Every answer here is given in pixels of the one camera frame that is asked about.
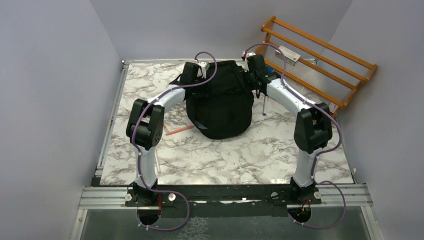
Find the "gray wall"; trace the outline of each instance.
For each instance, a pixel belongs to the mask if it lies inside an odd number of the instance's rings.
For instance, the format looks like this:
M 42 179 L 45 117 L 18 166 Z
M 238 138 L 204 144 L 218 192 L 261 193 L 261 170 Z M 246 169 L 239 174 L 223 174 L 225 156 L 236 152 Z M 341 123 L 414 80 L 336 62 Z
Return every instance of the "gray wall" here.
M 331 43 L 377 64 L 339 115 L 386 240 L 422 239 L 424 1 L 353 0 Z
M 0 239 L 69 239 L 120 61 L 88 0 L 0 1 Z
M 193 58 L 210 51 L 239 58 L 260 43 L 272 15 L 329 41 L 352 0 L 91 0 L 125 60 Z M 284 31 L 299 40 L 296 34 Z M 322 47 L 308 47 L 320 52 Z

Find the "wire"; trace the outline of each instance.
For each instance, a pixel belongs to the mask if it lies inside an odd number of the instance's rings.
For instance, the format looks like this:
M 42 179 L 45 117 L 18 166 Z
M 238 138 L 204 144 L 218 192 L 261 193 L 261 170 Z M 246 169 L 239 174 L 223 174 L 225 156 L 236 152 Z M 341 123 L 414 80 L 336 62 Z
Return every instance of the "wire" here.
M 292 217 L 292 215 L 289 214 L 290 218 L 293 219 L 293 222 L 301 225 L 302 227 L 309 228 L 309 229 L 330 229 L 330 228 L 333 228 L 333 227 L 337 226 L 339 223 L 342 222 L 342 220 L 345 218 L 346 210 L 347 210 L 345 195 L 343 194 L 342 190 L 336 184 L 334 184 L 331 181 L 325 180 L 325 181 L 322 181 L 320 183 L 317 183 L 317 185 L 323 185 L 324 183 L 329 183 L 329 184 L 333 185 L 339 191 L 339 193 L 341 195 L 341 198 L 343 199 L 343 213 L 341 214 L 341 217 L 335 223 L 333 223 L 331 225 L 328 225 L 328 226 L 314 226 L 314 225 L 309 225 L 309 224 L 306 224 L 306 223 L 303 223 L 303 222 L 299 222 L 299 221 L 295 220 Z
M 338 147 L 340 147 L 340 145 L 342 144 L 342 130 L 341 130 L 341 128 L 340 128 L 340 125 L 339 125 L 339 123 L 330 115 L 330 114 L 328 114 L 326 111 L 324 111 L 323 109 L 321 109 L 321 108 L 319 108 L 318 106 L 316 106 L 315 104 L 313 104 L 313 103 L 310 103 L 309 101 L 308 101 L 308 99 L 307 98 L 305 98 L 305 97 L 301 97 L 294 89 L 292 89 L 292 87 L 286 82 L 286 80 L 284 80 L 284 75 L 286 74 L 286 67 L 287 67 L 287 63 L 286 63 L 286 56 L 284 56 L 284 53 L 283 53 L 283 51 L 281 51 L 281 49 L 279 49 L 278 47 L 276 47 L 276 46 L 274 46 L 274 45 L 272 45 L 272 44 L 270 44 L 270 43 L 267 43 L 267 42 L 262 42 L 262 43 L 258 43 L 258 44 L 255 44 L 255 45 L 253 45 L 253 46 L 251 46 L 251 47 L 249 47 L 248 49 L 246 49 L 246 51 L 244 51 L 244 59 L 246 60 L 246 55 L 247 55 L 247 52 L 250 50 L 250 49 L 252 49 L 252 48 L 254 48 L 254 47 L 256 47 L 256 46 L 259 46 L 259 45 L 267 45 L 267 46 L 270 46 L 270 47 L 272 47 L 272 48 L 274 48 L 274 49 L 276 49 L 277 51 L 279 51 L 279 53 L 282 55 L 282 57 L 283 57 L 283 62 L 284 62 L 284 66 L 283 66 L 283 68 L 282 68 L 282 73 L 281 73 L 281 78 L 280 78 L 280 81 L 281 81 L 281 84 L 283 85 L 283 87 L 284 88 L 286 88 L 293 96 L 295 96 L 299 101 L 301 101 L 301 102 L 303 102 L 303 103 L 305 103 L 306 105 L 308 105 L 308 106 L 310 106 L 310 107 L 313 107 L 313 108 L 315 108 L 316 110 L 318 110 L 318 111 L 320 111 L 322 114 L 324 114 L 327 118 L 329 118 L 332 122 L 333 122 L 333 124 L 335 125 L 335 127 L 337 128 L 337 131 L 338 131 L 338 143 L 333 147 L 333 148 L 330 148 L 330 149 L 327 149 L 327 150 L 322 150 L 322 151 L 320 151 L 320 152 L 318 152 L 316 155 L 315 155 L 315 157 L 313 158 L 313 162 L 312 162 L 312 167 L 311 167 L 311 169 L 310 169 L 310 177 L 313 179 L 314 178 L 314 173 L 315 173 L 315 168 L 316 168 L 316 165 L 317 165 L 317 162 L 318 162 L 318 156 L 319 155 L 321 155 L 321 154 L 325 154 L 325 153 L 328 153 L 328 152 L 332 152 L 332 151 L 334 151 L 334 150 L 336 150 Z M 341 197 L 343 198 L 343 214 L 341 215 L 341 217 L 340 217 L 340 219 L 337 221 L 337 222 L 335 222 L 334 224 L 332 224 L 332 225 L 330 225 L 330 226 L 328 226 L 328 227 L 315 227 L 315 226 L 311 226 L 311 225 L 307 225 L 307 224 L 302 224 L 302 223 L 300 223 L 300 222 L 298 222 L 298 221 L 296 221 L 296 220 L 294 220 L 295 221 L 295 223 L 298 223 L 298 224 L 301 224 L 302 226 L 304 226 L 304 227 L 308 227 L 308 228 L 311 228 L 311 229 L 329 229 L 329 228 L 332 228 L 332 227 L 334 227 L 334 226 L 336 226 L 336 225 L 338 225 L 342 220 L 343 220 L 343 218 L 345 217 L 345 213 L 346 213 L 346 201 L 345 201 L 345 196 L 343 195 L 343 192 L 340 190 L 340 188 L 338 187 L 338 186 L 336 186 L 334 183 L 332 183 L 331 181 L 328 181 L 328 180 L 325 180 L 325 181 L 322 181 L 322 182 L 320 182 L 320 183 L 317 183 L 317 185 L 321 185 L 321 184 L 323 184 L 323 183 L 330 183 L 330 184 L 332 184 L 339 192 L 340 192 L 340 194 L 341 194 Z
M 197 62 L 199 62 L 199 60 L 197 59 L 197 57 L 198 57 L 200 54 L 207 54 L 207 55 L 209 55 L 210 57 L 212 57 L 213 62 L 215 63 L 215 69 L 214 69 L 214 71 L 213 71 L 213 74 L 212 74 L 212 75 L 211 75 L 211 76 L 210 76 L 207 80 L 205 80 L 205 81 L 203 81 L 203 82 L 199 82 L 199 83 L 195 83 L 195 84 L 189 84 L 189 85 L 177 86 L 177 87 L 174 87 L 173 89 L 168 89 L 168 90 L 164 91 L 164 92 L 163 92 L 162 94 L 160 94 L 157 98 L 153 99 L 151 102 L 149 102 L 149 103 L 147 104 L 147 106 L 144 108 L 143 112 L 141 112 L 140 117 L 138 118 L 137 123 L 135 124 L 134 131 L 132 132 L 131 142 L 132 142 L 132 144 L 134 145 L 134 147 L 137 149 L 137 164 L 136 164 L 136 165 L 137 165 L 137 170 L 138 170 L 138 172 L 140 173 L 140 180 L 141 180 L 141 182 L 143 183 L 144 187 L 145 187 L 147 190 L 149 190 L 149 191 L 151 191 L 151 192 L 154 192 L 154 193 L 169 193 L 169 194 L 175 194 L 175 195 L 178 195 L 178 196 L 180 196 L 180 197 L 184 200 L 184 202 L 185 202 L 185 204 L 186 204 L 186 206 L 187 206 L 187 215 L 185 216 L 184 221 L 183 221 L 180 225 L 175 226 L 175 227 L 171 227 L 171 228 L 160 228 L 160 227 L 155 227 L 155 226 L 144 225 L 144 224 L 140 221 L 139 215 L 137 214 L 138 226 L 146 227 L 146 229 L 147 229 L 147 230 L 148 230 L 148 229 L 153 229 L 153 230 L 158 230 L 158 231 L 170 232 L 170 231 L 174 231 L 174 230 L 177 230 L 177 229 L 181 228 L 181 227 L 182 227 L 182 226 L 184 226 L 184 225 L 188 222 L 188 220 L 189 220 L 189 216 L 190 216 L 190 204 L 189 204 L 189 201 L 187 200 L 187 198 L 186 198 L 183 194 L 181 194 L 180 192 L 177 192 L 177 191 L 171 191 L 171 190 L 156 190 L 156 189 L 152 189 L 152 188 L 151 188 L 151 187 L 150 187 L 150 186 L 146 183 L 146 181 L 145 181 L 145 179 L 144 179 L 144 177 L 143 177 L 143 174 L 142 174 L 142 166 L 141 166 L 141 162 L 142 162 L 142 151 L 141 151 L 140 147 L 136 144 L 136 131 L 137 131 L 137 128 L 139 127 L 139 125 L 140 125 L 140 122 L 142 121 L 142 118 L 144 117 L 144 115 L 146 114 L 146 112 L 147 112 L 147 110 L 150 108 L 150 106 L 152 106 L 152 105 L 153 105 L 154 103 L 156 103 L 158 100 L 160 100 L 161 98 L 163 98 L 164 96 L 166 96 L 166 95 L 167 95 L 168 93 L 170 93 L 172 90 L 177 90 L 177 89 L 182 89 L 182 88 L 192 88 L 192 87 L 197 87 L 197 86 L 200 86 L 200 85 L 203 85 L 203 84 L 208 83 L 210 80 L 212 80 L 212 79 L 215 77 L 215 74 L 217 74 L 217 68 L 218 68 L 217 60 L 216 60 L 216 59 L 215 59 L 215 57 L 214 57 L 212 54 L 210 54 L 209 52 L 207 52 L 207 51 L 201 51 L 201 52 L 197 53 L 197 54 L 196 54 L 196 56 L 194 57 L 194 59 L 195 59 L 195 60 L 197 60 Z

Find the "purple hose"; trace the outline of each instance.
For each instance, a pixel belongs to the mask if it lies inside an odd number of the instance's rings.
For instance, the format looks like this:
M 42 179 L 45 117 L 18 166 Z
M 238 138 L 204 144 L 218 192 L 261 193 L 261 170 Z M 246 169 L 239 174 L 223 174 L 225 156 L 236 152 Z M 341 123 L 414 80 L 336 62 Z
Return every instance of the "purple hose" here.
M 134 147 L 135 147 L 135 148 L 137 149 L 137 151 L 138 151 L 138 153 L 137 153 L 137 169 L 138 169 L 138 172 L 140 173 L 140 179 L 141 179 L 141 181 L 143 182 L 144 187 L 145 187 L 147 190 L 152 191 L 152 192 L 154 192 L 154 193 L 169 193 L 169 194 L 175 194 L 175 195 L 178 195 L 178 196 L 182 197 L 182 199 L 184 200 L 184 202 L 185 202 L 185 204 L 186 204 L 186 206 L 187 206 L 187 215 L 185 216 L 184 221 L 183 221 L 180 225 L 175 226 L 175 227 L 171 227 L 171 228 L 160 228 L 160 227 L 154 227 L 154 226 L 144 225 L 144 224 L 140 221 L 140 218 L 139 218 L 139 216 L 138 216 L 138 214 L 137 214 L 137 220 L 138 220 L 139 226 L 146 227 L 146 229 L 153 229 L 153 230 L 164 231 L 164 232 L 174 231 L 174 230 L 177 230 L 177 229 L 181 228 L 182 226 L 184 226 L 184 225 L 187 223 L 187 221 L 189 220 L 189 217 L 190 217 L 190 205 L 189 205 L 189 201 L 187 200 L 187 198 L 186 198 L 184 195 L 182 195 L 181 193 L 179 193 L 179 192 L 177 192 L 177 191 L 170 191 L 170 190 L 156 190 L 156 189 L 152 189 L 152 188 L 150 188 L 150 187 L 148 186 L 148 184 L 146 183 L 146 181 L 145 181 L 145 179 L 144 179 L 144 177 L 143 177 L 143 174 L 142 174 L 142 167 L 141 167 L 141 162 L 142 162 L 142 151 L 141 151 L 141 149 L 139 148 L 139 146 L 138 146 L 135 142 L 136 142 L 136 131 L 137 131 L 137 128 L 139 127 L 139 125 L 140 125 L 140 122 L 142 121 L 142 118 L 144 117 L 144 115 L 146 114 L 146 112 L 147 112 L 147 110 L 150 108 L 150 106 L 151 106 L 151 105 L 153 105 L 154 103 L 156 103 L 156 102 L 158 101 L 158 99 L 163 98 L 163 97 L 164 97 L 164 96 L 166 96 L 168 93 L 170 93 L 172 90 L 177 90 L 177 89 L 182 89 L 182 88 L 197 87 L 197 86 L 200 86 L 200 85 L 203 85 L 203 84 L 208 83 L 211 79 L 213 79 L 213 78 L 215 77 L 215 74 L 217 73 L 217 68 L 218 68 L 217 60 L 215 59 L 215 57 L 214 57 L 214 56 L 212 56 L 212 54 L 210 54 L 210 53 L 209 53 L 209 52 L 207 52 L 207 51 L 201 51 L 201 52 L 199 52 L 198 54 L 196 54 L 196 56 L 194 57 L 194 59 L 195 59 L 195 60 L 197 60 L 197 57 L 198 57 L 200 54 L 207 54 L 207 55 L 209 55 L 209 56 L 211 56 L 211 57 L 212 57 L 213 62 L 215 63 L 215 70 L 213 71 L 212 76 L 210 76 L 210 78 L 208 78 L 206 81 L 203 81 L 203 82 L 200 82 L 200 83 L 190 84 L 190 85 L 184 85 L 184 86 L 177 86 L 177 87 L 175 87 L 175 88 L 173 88 L 173 89 L 168 89 L 168 90 L 164 91 L 161 95 L 159 95 L 157 98 L 153 99 L 151 102 L 149 102 L 149 103 L 147 104 L 147 106 L 144 108 L 143 112 L 141 112 L 141 115 L 140 115 L 140 117 L 138 118 L 137 123 L 135 124 L 134 131 L 132 132 L 131 142 L 132 142 L 132 144 L 134 145 Z
M 341 214 L 341 217 L 335 223 L 333 223 L 331 225 L 328 225 L 328 226 L 313 226 L 313 225 L 309 225 L 309 224 L 306 224 L 306 223 L 298 222 L 297 220 L 295 220 L 292 217 L 292 215 L 289 214 L 290 218 L 293 219 L 293 222 L 301 225 L 302 227 L 306 227 L 306 228 L 309 228 L 309 229 L 330 229 L 330 228 L 333 228 L 333 227 L 337 226 L 340 222 L 342 222 L 342 220 L 343 220 L 343 218 L 345 218 L 345 214 L 346 214 L 346 199 L 345 199 L 345 195 L 343 195 L 342 190 L 336 184 L 334 184 L 331 181 L 325 180 L 325 181 L 322 181 L 322 182 L 317 183 L 317 184 L 318 185 L 322 185 L 323 183 L 329 183 L 329 184 L 333 185 L 340 192 L 341 198 L 343 199 L 343 213 Z
M 325 153 L 334 151 L 338 147 L 340 147 L 340 145 L 342 144 L 342 131 L 341 131 L 340 125 L 339 125 L 339 123 L 330 114 L 328 114 L 326 111 L 322 110 L 321 108 L 319 108 L 315 104 L 310 103 L 306 98 L 304 98 L 304 97 L 300 96 L 299 94 L 297 94 L 296 91 L 294 89 L 292 89 L 292 87 L 289 84 L 287 84 L 286 80 L 284 80 L 284 75 L 286 74 L 286 67 L 287 67 L 286 56 L 284 56 L 284 53 L 281 51 L 281 49 L 279 49 L 278 47 L 276 47 L 276 46 L 274 46 L 274 45 L 272 45 L 270 43 L 263 42 L 263 43 L 258 43 L 258 44 L 255 44 L 255 45 L 249 47 L 246 51 L 244 51 L 244 53 L 246 54 L 250 49 L 252 49 L 252 48 L 254 48 L 256 46 L 259 46 L 259 45 L 268 45 L 268 46 L 276 49 L 277 51 L 279 51 L 279 53 L 282 55 L 283 62 L 284 62 L 284 67 L 282 69 L 280 81 L 281 81 L 281 84 L 283 85 L 283 87 L 286 88 L 299 101 L 305 103 L 306 105 L 308 105 L 310 107 L 315 108 L 316 110 L 318 110 L 322 114 L 324 114 L 327 118 L 329 118 L 334 123 L 335 127 L 337 128 L 339 138 L 338 138 L 338 143 L 335 145 L 335 147 L 330 148 L 330 149 L 327 149 L 327 150 L 322 150 L 322 151 L 318 152 L 315 155 L 315 157 L 313 158 L 312 168 L 310 169 L 310 176 L 312 178 L 314 176 L 315 167 L 316 167 L 317 161 L 318 161 L 318 156 L 321 155 L 321 154 L 325 154 Z M 328 180 L 322 181 L 322 182 L 318 183 L 318 185 L 323 184 L 323 183 L 330 183 L 330 184 L 334 185 L 334 187 L 340 192 L 341 197 L 343 198 L 343 214 L 341 215 L 341 217 L 339 218 L 339 220 L 337 222 L 335 222 L 334 224 L 332 224 L 330 226 L 321 227 L 321 226 L 312 226 L 312 225 L 303 224 L 304 227 L 311 228 L 311 229 L 329 229 L 329 228 L 332 228 L 332 227 L 338 225 L 343 220 L 343 218 L 345 217 L 345 214 L 346 214 L 346 201 L 345 201 L 345 196 L 343 195 L 343 192 L 340 190 L 340 188 L 338 186 L 336 186 L 334 183 L 332 183 L 331 181 L 328 181 Z

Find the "purple cable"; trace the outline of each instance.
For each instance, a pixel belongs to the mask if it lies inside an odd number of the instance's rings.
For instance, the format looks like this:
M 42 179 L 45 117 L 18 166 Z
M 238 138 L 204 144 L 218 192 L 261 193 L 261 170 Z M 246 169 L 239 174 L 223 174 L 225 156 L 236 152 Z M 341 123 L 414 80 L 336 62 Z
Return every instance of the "purple cable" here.
M 325 181 L 322 181 L 320 183 L 317 183 L 317 185 L 322 185 L 323 183 L 329 183 L 329 184 L 333 185 L 340 192 L 341 198 L 343 199 L 343 213 L 341 214 L 341 217 L 335 223 L 333 223 L 331 225 L 328 225 L 328 226 L 313 226 L 313 225 L 309 225 L 309 224 L 306 224 L 306 223 L 299 222 L 299 221 L 295 220 L 292 217 L 292 215 L 289 214 L 290 218 L 293 219 L 293 222 L 301 225 L 302 227 L 306 227 L 306 228 L 309 228 L 309 229 L 319 229 L 319 230 L 320 229 L 330 229 L 332 227 L 337 226 L 340 222 L 342 222 L 342 220 L 343 220 L 343 218 L 345 218 L 345 214 L 346 214 L 346 199 L 345 199 L 345 195 L 343 195 L 342 190 L 336 184 L 334 184 L 331 181 L 325 180 Z
M 322 151 L 320 151 L 320 152 L 318 152 L 316 155 L 315 155 L 315 157 L 313 158 L 313 162 L 312 162 L 312 168 L 310 169 L 310 176 L 311 176 L 311 178 L 314 176 L 314 172 L 315 172 L 315 167 L 316 167 L 316 165 L 317 165 L 317 161 L 318 161 L 318 156 L 319 155 L 321 155 L 321 154 L 325 154 L 325 153 L 328 153 L 328 152 L 331 152 L 331 151 L 334 151 L 334 150 L 336 150 L 338 147 L 340 147 L 340 145 L 342 144 L 342 131 L 341 131 L 341 128 L 340 128 L 340 125 L 339 125 L 339 123 L 330 115 L 330 114 L 328 114 L 326 111 L 324 111 L 324 110 L 322 110 L 321 108 L 319 108 L 318 106 L 316 106 L 315 104 L 312 104 L 312 103 L 310 103 L 306 98 L 303 98 L 303 97 L 301 97 L 299 94 L 297 94 L 296 93 L 296 91 L 294 90 L 294 89 L 292 89 L 292 87 L 286 82 L 286 80 L 284 80 L 284 75 L 286 74 L 286 67 L 287 67 L 287 64 L 286 64 L 286 56 L 284 56 L 284 53 L 281 51 L 281 49 L 279 49 L 278 47 L 276 47 L 276 46 L 274 46 L 274 45 L 272 45 L 272 44 L 270 44 L 270 43 L 267 43 L 267 42 L 263 42 L 263 43 L 258 43 L 258 44 L 255 44 L 255 45 L 253 45 L 253 46 L 251 46 L 251 47 L 249 47 L 246 51 L 244 51 L 244 54 L 247 54 L 247 52 L 250 50 L 250 49 L 252 49 L 252 48 L 254 48 L 254 47 L 256 47 L 256 46 L 259 46 L 259 45 L 268 45 L 268 46 L 270 46 L 270 47 L 272 47 L 272 48 L 274 48 L 274 49 L 276 49 L 277 51 L 279 51 L 279 53 L 282 55 L 282 57 L 283 57 L 283 62 L 284 62 L 284 67 L 283 67 L 283 69 L 282 69 L 282 73 L 281 73 L 281 79 L 280 79 L 280 81 L 281 81 L 281 84 L 283 85 L 283 87 L 284 88 L 286 88 L 293 96 L 295 96 L 299 101 L 301 101 L 301 102 L 303 102 L 303 103 L 305 103 L 306 105 L 308 105 L 308 106 L 310 106 L 310 107 L 313 107 L 313 108 L 315 108 L 316 110 L 318 110 L 318 111 L 320 111 L 322 114 L 324 114 L 327 118 L 329 118 L 333 123 L 334 123 L 334 125 L 335 125 L 335 127 L 337 128 L 337 131 L 338 131 L 338 136 L 339 136 L 339 138 L 338 138 L 338 143 L 335 145 L 335 147 L 333 147 L 333 148 L 330 148 L 330 149 L 327 149 L 327 150 L 322 150 Z M 323 184 L 323 183 L 330 183 L 330 184 L 332 184 L 332 185 L 334 185 L 334 187 L 340 192 L 340 194 L 341 194 L 341 197 L 343 198 L 343 214 L 341 215 L 341 217 L 340 217 L 340 219 L 337 221 L 337 222 L 335 222 L 334 224 L 332 224 L 332 225 L 330 225 L 330 226 L 328 226 L 328 227 L 320 227 L 320 226 L 311 226 L 311 225 L 307 225 L 307 224 L 303 224 L 303 226 L 304 227 L 307 227 L 307 228 L 311 228 L 311 229 L 329 229 L 329 228 L 332 228 L 332 227 L 334 227 L 334 226 L 336 226 L 336 225 L 338 225 L 342 220 L 343 220 L 343 218 L 345 217 L 345 213 L 346 213 L 346 201 L 345 201 L 345 196 L 343 195 L 343 192 L 340 190 L 340 188 L 339 187 L 337 187 L 334 183 L 332 183 L 331 181 L 328 181 L 328 180 L 325 180 L 325 181 L 322 181 L 322 182 L 320 182 L 320 183 L 317 183 L 318 185 L 320 185 L 320 184 Z
M 189 85 L 184 85 L 184 86 L 176 86 L 175 88 L 168 89 L 168 90 L 164 91 L 161 95 L 159 95 L 157 98 L 153 99 L 151 102 L 149 102 L 149 103 L 147 104 L 147 106 L 144 108 L 143 112 L 141 112 L 141 115 L 140 115 L 140 117 L 138 118 L 137 123 L 135 124 L 134 131 L 132 132 L 131 142 L 132 142 L 132 144 L 134 145 L 134 147 L 135 147 L 135 148 L 137 149 L 137 151 L 138 151 L 138 153 L 137 153 L 137 169 L 138 169 L 138 172 L 140 173 L 140 179 L 141 179 L 141 181 L 143 182 L 144 187 L 145 187 L 147 190 L 152 191 L 152 192 L 154 192 L 154 193 L 169 193 L 169 194 L 175 194 L 175 195 L 178 195 L 178 196 L 182 197 L 182 199 L 184 200 L 184 202 L 185 202 L 185 204 L 186 204 L 186 206 L 187 206 L 187 215 L 185 216 L 184 221 L 183 221 L 180 225 L 175 226 L 175 227 L 171 227 L 171 228 L 160 228 L 160 227 L 154 227 L 154 226 L 144 225 L 144 224 L 140 221 L 139 215 L 137 214 L 137 220 L 138 220 L 138 223 L 139 223 L 139 225 L 138 225 L 138 226 L 146 227 L 146 229 L 153 229 L 153 230 L 164 231 L 164 232 L 174 231 L 174 230 L 177 230 L 177 229 L 181 228 L 182 226 L 184 226 L 184 225 L 187 223 L 187 221 L 189 220 L 189 217 L 190 217 L 190 205 L 189 205 L 189 201 L 187 200 L 187 198 L 186 198 L 184 195 L 182 195 L 181 193 L 179 193 L 179 192 L 177 192 L 177 191 L 170 191 L 170 190 L 156 190 L 156 189 L 152 189 L 152 188 L 150 188 L 150 187 L 149 187 L 149 185 L 146 183 L 146 181 L 145 181 L 145 179 L 144 179 L 144 177 L 143 177 L 143 174 L 142 174 L 142 166 L 141 166 L 141 163 L 142 163 L 142 151 L 141 151 L 141 149 L 139 148 L 139 146 L 138 146 L 135 142 L 136 142 L 136 131 L 137 131 L 137 128 L 139 127 L 139 125 L 140 125 L 140 122 L 142 121 L 142 118 L 144 117 L 144 115 L 146 114 L 146 112 L 147 112 L 147 110 L 150 108 L 150 106 L 152 106 L 154 103 L 156 103 L 156 102 L 158 101 L 158 99 L 163 98 L 164 96 L 166 96 L 168 93 L 172 92 L 173 90 L 182 89 L 182 88 L 197 87 L 197 86 L 200 86 L 200 85 L 206 84 L 206 83 L 208 83 L 211 79 L 213 79 L 213 78 L 215 77 L 215 74 L 217 73 L 217 68 L 218 68 L 217 60 L 215 59 L 215 57 L 214 57 L 214 56 L 212 56 L 212 54 L 210 54 L 210 53 L 209 53 L 209 52 L 207 52 L 207 51 L 201 51 L 201 52 L 199 52 L 198 54 L 196 54 L 196 56 L 194 57 L 194 59 L 195 59 L 195 60 L 198 60 L 198 59 L 197 59 L 197 57 L 198 57 L 200 54 L 207 54 L 207 55 L 209 55 L 209 56 L 211 56 L 211 57 L 212 57 L 213 62 L 215 63 L 215 70 L 213 71 L 212 76 L 210 76 L 210 78 L 208 78 L 206 81 L 203 81 L 203 82 L 200 82 L 200 83 L 196 83 L 196 84 L 189 84 Z

